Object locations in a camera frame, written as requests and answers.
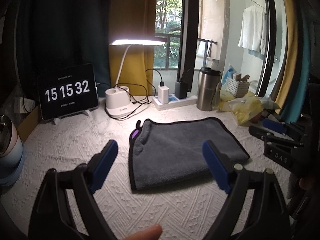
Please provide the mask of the right hand thumb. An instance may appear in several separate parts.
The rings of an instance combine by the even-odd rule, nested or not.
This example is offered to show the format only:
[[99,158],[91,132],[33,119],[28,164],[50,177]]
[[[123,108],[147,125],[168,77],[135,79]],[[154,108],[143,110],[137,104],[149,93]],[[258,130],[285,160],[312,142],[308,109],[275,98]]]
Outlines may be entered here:
[[307,178],[301,178],[299,181],[299,186],[301,189],[309,191],[312,188],[312,180]]

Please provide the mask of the left hand thumb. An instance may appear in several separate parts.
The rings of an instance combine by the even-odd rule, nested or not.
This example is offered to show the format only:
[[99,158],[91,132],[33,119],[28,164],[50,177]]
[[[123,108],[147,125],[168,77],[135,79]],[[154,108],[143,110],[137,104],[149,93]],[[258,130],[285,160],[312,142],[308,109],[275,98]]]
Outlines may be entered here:
[[155,224],[143,231],[139,231],[127,236],[125,240],[158,240],[162,232],[162,227],[159,224]]

